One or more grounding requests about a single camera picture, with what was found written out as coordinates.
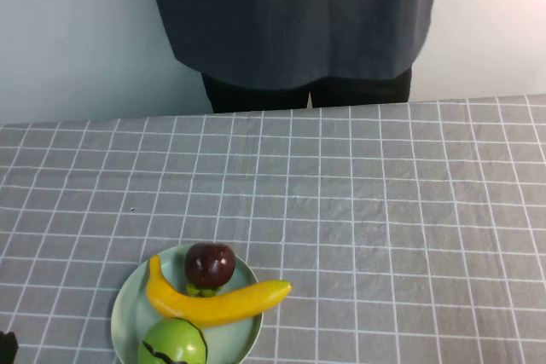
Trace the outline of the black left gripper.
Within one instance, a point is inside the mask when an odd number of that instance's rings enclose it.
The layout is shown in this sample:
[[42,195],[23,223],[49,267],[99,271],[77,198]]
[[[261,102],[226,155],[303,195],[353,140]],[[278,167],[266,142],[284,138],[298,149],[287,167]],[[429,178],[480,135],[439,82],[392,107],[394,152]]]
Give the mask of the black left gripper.
[[0,364],[14,364],[18,341],[13,332],[0,332]]

